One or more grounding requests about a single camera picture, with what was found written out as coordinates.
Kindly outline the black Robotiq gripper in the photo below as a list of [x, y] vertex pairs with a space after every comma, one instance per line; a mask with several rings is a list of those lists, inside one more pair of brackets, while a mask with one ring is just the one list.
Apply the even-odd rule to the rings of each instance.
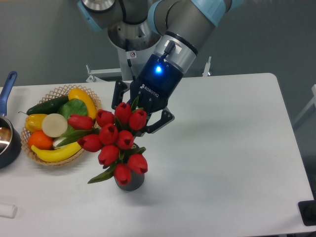
[[155, 123], [146, 124], [136, 137], [145, 133], [153, 134], [172, 121], [175, 116], [167, 107], [168, 99], [183, 77], [183, 73], [172, 64], [161, 61], [155, 54], [151, 55], [139, 76], [132, 81], [116, 81], [112, 98], [114, 110], [122, 101], [124, 94], [130, 90], [130, 102], [139, 97], [138, 107], [143, 108], [148, 114], [162, 110], [160, 119]]

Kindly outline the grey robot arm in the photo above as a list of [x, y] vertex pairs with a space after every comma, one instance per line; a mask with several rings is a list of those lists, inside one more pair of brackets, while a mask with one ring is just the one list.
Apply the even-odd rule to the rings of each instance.
[[80, 0], [77, 6], [94, 31], [107, 30], [117, 49], [121, 80], [112, 108], [126, 92], [148, 116], [135, 136], [154, 133], [174, 120], [168, 99], [223, 16], [240, 0]]

